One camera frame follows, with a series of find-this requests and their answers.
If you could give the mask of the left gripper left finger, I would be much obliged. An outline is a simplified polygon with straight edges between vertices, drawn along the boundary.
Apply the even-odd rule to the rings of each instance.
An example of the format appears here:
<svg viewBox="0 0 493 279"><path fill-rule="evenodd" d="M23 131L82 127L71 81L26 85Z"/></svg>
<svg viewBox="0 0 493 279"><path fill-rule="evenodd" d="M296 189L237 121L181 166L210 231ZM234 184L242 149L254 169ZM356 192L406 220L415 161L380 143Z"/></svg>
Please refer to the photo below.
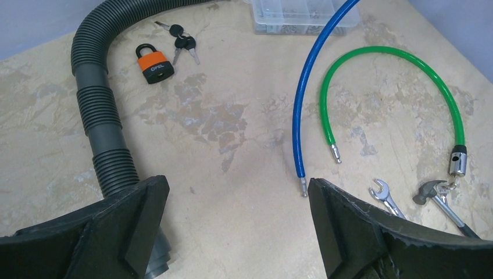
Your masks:
<svg viewBox="0 0 493 279"><path fill-rule="evenodd" d="M109 198L1 238L2 278L156 278L170 245L160 222L170 188L150 177Z"/></svg>

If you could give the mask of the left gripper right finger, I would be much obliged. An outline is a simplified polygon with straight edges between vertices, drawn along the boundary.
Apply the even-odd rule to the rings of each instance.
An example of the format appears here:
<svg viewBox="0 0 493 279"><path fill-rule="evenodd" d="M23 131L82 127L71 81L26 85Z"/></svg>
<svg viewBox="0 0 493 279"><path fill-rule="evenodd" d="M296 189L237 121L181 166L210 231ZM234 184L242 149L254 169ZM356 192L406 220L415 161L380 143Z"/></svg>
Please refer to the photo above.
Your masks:
<svg viewBox="0 0 493 279"><path fill-rule="evenodd" d="M322 178L308 197L328 278L491 278L492 242L403 220Z"/></svg>

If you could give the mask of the orange black padlock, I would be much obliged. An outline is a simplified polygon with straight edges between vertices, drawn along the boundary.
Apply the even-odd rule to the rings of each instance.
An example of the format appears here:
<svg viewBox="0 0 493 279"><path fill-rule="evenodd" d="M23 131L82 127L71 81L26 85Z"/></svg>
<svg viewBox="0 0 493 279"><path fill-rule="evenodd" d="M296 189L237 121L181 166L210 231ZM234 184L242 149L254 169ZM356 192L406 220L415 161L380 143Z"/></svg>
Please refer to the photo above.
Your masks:
<svg viewBox="0 0 493 279"><path fill-rule="evenodd" d="M148 84L161 82L175 74L165 55L151 44L140 44L135 49L137 63Z"/></svg>

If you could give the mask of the black key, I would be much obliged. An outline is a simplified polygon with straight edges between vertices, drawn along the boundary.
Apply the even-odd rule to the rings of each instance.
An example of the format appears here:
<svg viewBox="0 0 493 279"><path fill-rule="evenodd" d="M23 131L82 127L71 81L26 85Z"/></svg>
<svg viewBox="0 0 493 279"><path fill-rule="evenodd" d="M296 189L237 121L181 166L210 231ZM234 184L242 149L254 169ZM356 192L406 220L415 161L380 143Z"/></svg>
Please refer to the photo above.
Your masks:
<svg viewBox="0 0 493 279"><path fill-rule="evenodd" d="M193 57L197 65L201 64L195 50L197 45L195 38L189 35L188 33L186 33L181 25L179 24L168 25L159 21L154 21L154 23L167 30L171 36L176 38L174 42L175 51L174 51L172 65L175 65L177 63L178 58L183 49L189 52L189 54Z"/></svg>

